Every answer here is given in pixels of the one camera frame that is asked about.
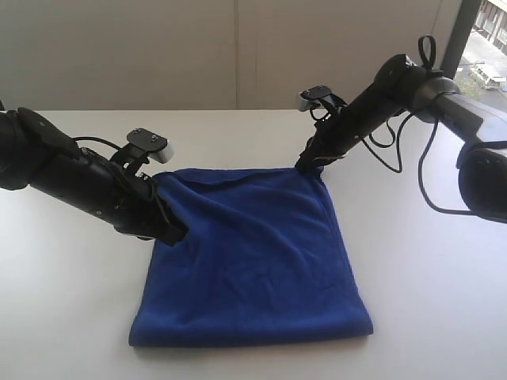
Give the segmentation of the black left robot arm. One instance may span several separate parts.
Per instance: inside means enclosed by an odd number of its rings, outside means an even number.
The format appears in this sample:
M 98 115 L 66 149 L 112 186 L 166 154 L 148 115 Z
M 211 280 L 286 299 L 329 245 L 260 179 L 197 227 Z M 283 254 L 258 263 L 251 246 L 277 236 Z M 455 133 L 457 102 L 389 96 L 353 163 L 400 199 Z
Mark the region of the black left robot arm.
M 1 187 L 28 186 L 111 225 L 121 234 L 167 245 L 182 241 L 188 228 L 158 194 L 153 177 L 139 173 L 150 160 L 172 156 L 167 139 L 143 128 L 105 158 L 78 144 L 28 108 L 1 112 Z

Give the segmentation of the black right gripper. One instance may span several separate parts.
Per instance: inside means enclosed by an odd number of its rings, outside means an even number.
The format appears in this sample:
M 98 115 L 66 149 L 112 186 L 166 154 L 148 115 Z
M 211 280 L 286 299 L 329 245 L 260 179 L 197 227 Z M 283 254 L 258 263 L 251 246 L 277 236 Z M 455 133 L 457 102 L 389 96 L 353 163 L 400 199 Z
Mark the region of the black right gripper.
M 299 155 L 295 169 L 308 173 L 322 168 L 324 161 L 335 161 L 347 154 L 361 139 L 380 126 L 380 113 L 350 104 L 338 114 L 329 115 L 315 123 L 315 133 L 309 146 Z

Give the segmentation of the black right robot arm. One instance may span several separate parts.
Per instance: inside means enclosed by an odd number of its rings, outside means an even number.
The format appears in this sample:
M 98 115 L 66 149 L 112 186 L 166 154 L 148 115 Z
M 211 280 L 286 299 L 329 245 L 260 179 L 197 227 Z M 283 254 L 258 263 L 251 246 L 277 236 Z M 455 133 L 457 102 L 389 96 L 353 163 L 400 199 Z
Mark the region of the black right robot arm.
M 302 112 L 323 107 L 295 168 L 301 173 L 343 158 L 392 116 L 408 112 L 419 120 L 443 124 L 463 141 L 456 159 L 462 213 L 494 222 L 506 221 L 506 114 L 473 101 L 453 80 L 418 66 L 407 55 L 383 64 L 373 83 L 346 103 L 326 85 L 299 93 Z

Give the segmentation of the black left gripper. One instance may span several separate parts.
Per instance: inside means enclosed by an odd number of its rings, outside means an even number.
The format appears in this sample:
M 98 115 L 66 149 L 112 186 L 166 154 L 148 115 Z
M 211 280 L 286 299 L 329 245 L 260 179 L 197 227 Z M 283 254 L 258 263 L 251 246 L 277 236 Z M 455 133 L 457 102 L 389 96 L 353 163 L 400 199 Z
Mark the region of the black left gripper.
M 83 154 L 78 209 L 112 225 L 121 233 L 158 239 L 174 246 L 188 227 L 158 194 L 149 176 L 128 176 L 98 154 Z

